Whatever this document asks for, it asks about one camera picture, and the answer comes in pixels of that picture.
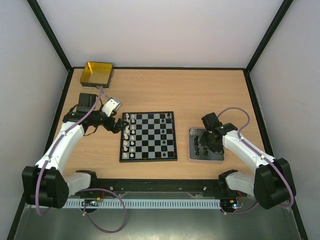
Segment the cable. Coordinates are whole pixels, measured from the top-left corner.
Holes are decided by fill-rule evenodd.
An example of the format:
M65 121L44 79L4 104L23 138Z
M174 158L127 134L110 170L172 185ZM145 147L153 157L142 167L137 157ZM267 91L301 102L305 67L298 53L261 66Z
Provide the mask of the cable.
M42 212L40 210L40 207L39 207L39 190L40 190L41 178L42 178L42 175L44 174L45 168L46 168L48 163L49 163L48 160L44 161L44 164L43 164L43 166L42 166L42 168L40 170L40 173L39 173L39 176L38 176L38 180L36 181L36 186L35 186L35 209L36 209L36 212L40 216L44 216L51 209L51 207L48 207L44 212Z
M259 157L262 157L263 155L259 152L259 151L257 151L254 147L252 147L246 140L244 140L243 138L242 138L242 136L241 136L241 132L242 132L242 130L245 128L245 127L247 127L248 125L249 125L249 123L250 123L250 116L249 116L249 114L245 111L245 110L243 110L242 108L240 108L240 107L228 107L228 108L226 108L225 110L223 110L222 112L220 112L219 114L218 114L218 118L223 114L223 113L225 113L226 111L228 111L228 110L240 110L241 112L243 112L245 115L246 115L246 117L247 117L247 122L246 122L246 124L245 125L243 125L242 127L240 127L240 129L239 129L239 131L238 131L238 138L240 139L240 141L241 142L243 142L243 144L245 144L249 149L251 149L255 154L257 154ZM287 182L287 180L285 179L285 177L282 175L282 173L279 171L279 169L267 158L267 157L263 157L263 158L261 158L261 159L263 159L263 160L265 160L274 170L275 170L275 172L279 175L279 177L280 177L280 179L283 181L283 183L284 183L284 185L285 185L285 187L287 188L287 190L288 190L288 192L289 192L289 195L290 195L290 202L289 202L289 204L288 205L285 205L285 204L279 204L279 206L280 207L282 207L282 208L290 208L293 204L294 204L294 194L293 194L293 192L292 192L292 190L291 190L291 188L290 188L290 186L289 186L289 184L288 184L288 182ZM246 210L246 211L242 211L242 212L237 212L237 213L228 213L228 214L242 214L242 213L247 213L247 212L249 212L249 211L251 211L252 209L254 209L254 208L256 208L257 206L258 206L258 204L259 203L256 203L253 207L251 207L250 209L248 209L248 210Z
M103 87L101 86L100 87L100 92L99 92L99 95L97 97L97 99L95 100L95 103L93 104L93 106L90 108L90 110L79 120L77 121L75 124L73 124L71 127L69 127L67 130L65 130L65 134L61 134L60 137L55 141L54 145L52 146L50 152L49 152L49 155L48 155L48 158L50 159L52 157L52 154L54 153L55 149L57 148L58 144L60 143L60 141L62 140L62 138L71 130L73 129L75 126L77 126L78 124L80 124L83 120L85 120L89 114L96 108L100 98L101 98L101 95L104 93L104 89ZM41 183L41 178L42 178L42 175L45 171L45 168L47 166L47 164L49 163L49 160L46 160L44 161L44 164L40 170L40 173L39 173L39 176L38 176L38 179L36 181L36 187L35 187L35 208L36 208L36 212L40 215L40 216L43 216L45 215L49 210L50 208L48 208L45 212L41 212L40 211L40 207L39 207L39 191L40 191L40 183Z
M127 209L126 209L126 206L125 206L125 203L124 201L121 199L121 197L119 197L117 194L115 194L113 191L110 191L110 190L107 190L107 189L103 189L103 188L87 188L87 189L82 189L80 190L79 192L87 192L87 191L103 191L103 192L106 192L106 193L110 193L112 194L113 196L115 196L117 199L120 200L121 202L121 205L124 209L124 219L123 219L123 222L121 224L121 226L116 229L116 230L112 230L112 231L109 231L109 230L105 230L101 227L99 227L98 225L96 225L92 219L89 217L89 215L87 214L86 212L86 207L88 206L88 203L86 205L84 205L84 208L83 208L83 215L86 216L86 218L90 221L90 223L96 228L98 229L99 231L103 232L103 233L106 233L106 234L114 234L114 233L117 233L119 232L120 230L122 230L126 224L127 224L127 221L128 221L128 213L127 213Z
M84 137L90 136L91 134L94 134L97 131L97 129L98 129L98 127L96 127L93 132L90 132L90 133L83 135L83 136Z

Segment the wooden tabletop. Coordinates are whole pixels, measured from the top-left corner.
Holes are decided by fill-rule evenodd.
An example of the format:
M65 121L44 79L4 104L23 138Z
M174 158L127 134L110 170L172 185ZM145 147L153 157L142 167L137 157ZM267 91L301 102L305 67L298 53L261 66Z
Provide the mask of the wooden tabletop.
M97 89L81 86L82 72L83 69L74 70L56 135L63 116L78 103L79 93L99 93ZM221 163L188 161L189 128L203 128L201 118L204 115L218 114L228 107L240 107L249 113L251 123L243 134L263 149L243 71L116 69L111 88L106 93L122 102L117 119L122 112L173 111L178 161L120 163L121 134L113 134L100 126L95 134L85 136L77 143L65 166L65 177L76 170L95 171L98 178L106 179L217 179L219 174L231 169L253 174L227 149ZM238 110L227 111L219 119L238 128L247 121Z

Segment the robotic arm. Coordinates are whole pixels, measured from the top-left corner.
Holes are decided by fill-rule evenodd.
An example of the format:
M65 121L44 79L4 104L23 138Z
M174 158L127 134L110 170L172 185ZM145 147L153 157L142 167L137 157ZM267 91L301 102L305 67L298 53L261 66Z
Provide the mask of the robotic arm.
M110 98L99 110L93 110L87 118L66 133L67 129L89 112L96 102L96 97L95 94L80 93L78 104L63 117L60 132L50 148L35 166L26 166L23 170L22 182L27 204L35 204L38 175L46 161L48 163L45 166L39 188L39 205L41 206L62 208L69 196L82 189L87 189L97 178L95 172L85 170L77 171L72 176L63 178L66 162L88 127L104 126L107 131L116 134L129 124L120 118L115 122L114 116L121 103L117 99Z
M289 163L284 159L275 159L243 137L231 123L222 124L216 114L210 113L202 118L206 131L199 143L214 153L225 147L234 152L254 175L244 175L237 170L230 170L219 176L219 188L223 193L236 190L254 196L265 209L270 209L296 195L294 180Z

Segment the chess board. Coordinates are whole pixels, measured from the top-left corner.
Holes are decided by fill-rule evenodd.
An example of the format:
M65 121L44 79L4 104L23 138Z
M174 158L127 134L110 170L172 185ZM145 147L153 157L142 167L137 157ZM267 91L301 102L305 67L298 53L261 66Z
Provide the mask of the chess board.
M120 162L177 161L173 111L124 112L130 122L121 132Z

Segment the purple cable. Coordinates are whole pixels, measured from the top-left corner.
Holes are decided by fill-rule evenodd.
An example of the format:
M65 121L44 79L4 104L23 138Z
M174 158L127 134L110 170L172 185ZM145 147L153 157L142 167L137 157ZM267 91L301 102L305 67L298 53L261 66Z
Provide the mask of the purple cable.
M39 207L39 189L40 189L41 178L42 178L42 175L44 174L45 168L48 163L49 163L48 160L44 161L44 164L43 164L43 166L40 170L39 176L38 176L38 181L36 181L36 187L35 187L35 209L36 209L36 212L40 216L45 215L51 208L51 207L48 207L44 212L42 212Z
M251 150L252 150L254 153L256 153L259 157L261 157L262 154L261 154L259 151L257 151L254 147L252 147L252 146L251 146L248 142L246 142L244 139L241 139L241 132L242 132L242 130L243 130L245 127L247 127L247 126L249 125L249 123L250 123L250 116L249 116L249 114L248 114L245 110L243 110L242 108L239 108L239 107L228 107L228 108L226 108L225 110L223 110L222 112L220 112L217 117L219 118L224 112L226 112L226 111L228 111L228 110L233 110L233 109L234 109L234 110L240 110L241 112L243 112L243 113L247 116L247 119L248 119L247 122L246 122L246 124L243 125L242 127L240 127L240 129L239 129L239 131L238 131L238 138L239 138L240 141L243 142L243 144L245 144L249 149L251 149ZM279 177L281 178L281 180L283 181L285 187L287 188L287 190L288 190L288 192L289 192L289 195L290 195L290 202L289 202L289 204L288 204L288 205L279 204L279 206L282 207L282 208L290 208L290 207L294 204L294 194L293 194L293 192L292 192L292 190L291 190L291 188L290 188L287 180L286 180L285 177L282 175L282 173L279 171L279 169L278 169L267 157L264 157L263 160L265 160L265 161L275 170L275 172L279 175ZM259 204L256 203L253 207L249 208L249 209L246 210L246 211L234 212L234 213L227 213L227 214L229 214L229 215L235 215L235 214L248 213L248 212L250 212L251 210L253 210L254 208L256 208L258 205L259 205Z
M79 121L77 121L75 124L73 124L71 127L69 127L67 130L65 130L65 133L68 133L71 129L73 129L75 126L77 126L78 124L80 124L83 120L85 120L89 114L96 108L100 98L101 98L101 95L104 93L104 89L103 87L101 86L100 87L100 92L99 92L99 95L95 101L95 103L93 104L93 106L90 108L90 110L86 113L86 115L84 115ZM65 135L60 135L60 137L55 141L54 145L52 146L50 152L49 152L49 159L52 157L52 154L54 153L55 149L57 148L58 144L60 143L60 141L62 140L62 138L64 137ZM36 208L36 212L40 215L40 216L43 216L45 215L49 210L50 210L50 207L45 211L45 212L41 212L40 211L40 207L39 207L39 190L40 190L40 183L41 183L41 178L42 178L42 175L44 174L44 171L45 171L45 168L48 164L48 160L44 161L44 164L40 170L40 173L39 173L39 176L38 176L38 180L36 181L36 187L35 187L35 208Z
M114 192L112 191L109 191L107 189L103 189L103 188L87 188L87 189L82 189L80 190L79 192L88 192L88 191L103 191L103 192L107 192L107 193L110 193L112 194L113 196L115 196L117 199L120 200L122 206L123 206L123 209L124 209L124 219L123 219L123 222L121 224L121 226L116 229L116 230L113 230L113 231L109 231L109 230L105 230L105 229L102 229L101 227L99 227L98 225L96 225L94 223L94 221L92 221L92 219L89 217L89 215L87 214L86 212L86 207L89 203L87 203L84 208L83 208L83 214L84 216L86 216L86 218L90 221L90 223L96 228L98 229L99 231L103 232L103 233L106 233L106 234L114 234L114 233L117 233L119 232L120 230L122 230L126 224L127 224L127 221L128 221L128 213L127 213L127 209L126 209L126 206L125 206L125 203L124 201L121 199L121 197L119 197L117 194L115 194Z

